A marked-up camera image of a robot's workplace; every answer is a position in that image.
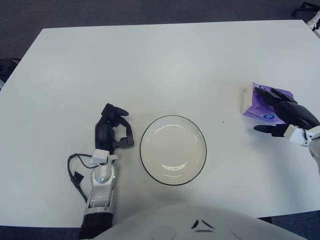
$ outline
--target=chair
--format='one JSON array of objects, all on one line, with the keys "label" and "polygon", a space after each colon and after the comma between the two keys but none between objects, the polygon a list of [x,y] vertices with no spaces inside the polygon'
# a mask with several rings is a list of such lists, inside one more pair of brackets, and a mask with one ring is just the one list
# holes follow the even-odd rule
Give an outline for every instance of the chair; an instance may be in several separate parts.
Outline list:
[{"label": "chair", "polygon": [[300,8],[297,8],[293,11],[291,14],[292,17],[295,17],[297,15],[297,12],[318,12],[320,10],[320,6],[309,3],[309,2],[304,2],[302,3]]},{"label": "chair", "polygon": [[309,2],[304,2],[300,8],[295,9],[292,12],[292,16],[295,17],[297,15],[297,12],[314,12],[316,13],[314,17],[308,21],[306,24],[312,31],[316,30],[320,26],[320,6],[309,3]]}]

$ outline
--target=black cable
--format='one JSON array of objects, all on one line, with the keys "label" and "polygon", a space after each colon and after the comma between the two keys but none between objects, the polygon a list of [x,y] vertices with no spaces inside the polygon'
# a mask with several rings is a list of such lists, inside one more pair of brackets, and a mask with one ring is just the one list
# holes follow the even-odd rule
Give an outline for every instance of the black cable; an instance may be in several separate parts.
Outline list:
[{"label": "black cable", "polygon": [[87,169],[94,169],[94,168],[98,167],[98,165],[96,165],[96,166],[87,166],[87,165],[85,165],[85,163],[82,161],[82,159],[81,159],[80,156],[82,156],[82,155],[80,155],[80,154],[77,155],[77,157],[80,159],[82,165],[83,165],[85,168],[87,168]]},{"label": "black cable", "polygon": [[75,186],[75,188],[79,191],[79,193],[81,194],[81,196],[83,197],[84,201],[87,202],[88,198],[85,195],[85,193],[82,191],[81,187],[80,187],[80,182],[76,179],[75,176],[72,175],[71,170],[70,170],[70,162],[72,159],[74,159],[75,157],[78,157],[81,161],[81,163],[83,164],[83,166],[85,166],[88,169],[93,169],[96,168],[97,166],[93,166],[93,167],[89,167],[87,165],[84,164],[84,162],[82,161],[80,156],[84,156],[84,157],[89,157],[91,158],[92,155],[88,155],[88,154],[82,154],[82,153],[75,153],[71,156],[69,156],[68,160],[67,160],[67,170],[68,170],[68,174],[70,177],[71,182],[73,183],[73,185]]}]

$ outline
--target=white table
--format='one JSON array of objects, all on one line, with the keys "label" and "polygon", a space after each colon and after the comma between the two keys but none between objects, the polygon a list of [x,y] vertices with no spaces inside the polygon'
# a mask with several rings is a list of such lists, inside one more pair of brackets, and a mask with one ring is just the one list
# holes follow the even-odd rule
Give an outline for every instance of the white table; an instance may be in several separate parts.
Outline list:
[{"label": "white table", "polygon": [[[130,113],[135,141],[117,151],[115,223],[177,203],[254,217],[319,210],[308,149],[253,131],[262,122],[241,115],[242,89],[258,82],[291,90],[320,118],[319,57],[301,20],[42,30],[0,92],[0,225],[80,226],[85,202],[67,158],[92,154],[106,103]],[[204,169],[182,186],[153,180],[139,157],[146,127],[169,114],[192,120],[207,144]]]}]

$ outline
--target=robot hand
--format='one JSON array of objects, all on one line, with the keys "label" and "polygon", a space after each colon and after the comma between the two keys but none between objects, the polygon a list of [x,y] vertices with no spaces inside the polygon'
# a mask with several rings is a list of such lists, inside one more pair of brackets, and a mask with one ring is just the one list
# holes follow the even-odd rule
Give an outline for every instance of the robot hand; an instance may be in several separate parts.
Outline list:
[{"label": "robot hand", "polygon": [[310,154],[318,164],[320,174],[320,122],[304,106],[291,97],[272,88],[271,92],[256,87],[258,94],[268,105],[273,106],[275,114],[284,124],[257,125],[253,129],[269,133],[273,137],[285,137],[290,142],[309,147]]},{"label": "robot hand", "polygon": [[[112,226],[116,202],[116,180],[118,177],[117,167],[114,164],[115,160],[118,159],[118,155],[114,154],[114,150],[134,145],[131,126],[122,117],[128,115],[127,111],[108,103],[101,113],[99,122],[95,125],[95,151],[93,155],[76,153],[68,159],[67,166],[70,179],[86,201],[79,239],[94,238]],[[113,128],[119,124],[126,128],[126,137],[116,141]],[[86,166],[93,169],[91,172],[92,189],[88,198],[80,187],[80,182],[84,176],[78,172],[72,175],[70,171],[71,159],[79,156],[92,157],[91,163],[95,164],[92,167]]]}]

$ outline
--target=white robot body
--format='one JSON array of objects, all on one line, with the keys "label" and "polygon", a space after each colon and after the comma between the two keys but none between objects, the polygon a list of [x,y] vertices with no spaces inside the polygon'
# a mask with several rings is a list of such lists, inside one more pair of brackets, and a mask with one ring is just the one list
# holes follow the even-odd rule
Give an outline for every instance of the white robot body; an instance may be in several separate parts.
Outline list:
[{"label": "white robot body", "polygon": [[174,205],[144,210],[95,240],[304,240],[290,231],[232,210]]}]

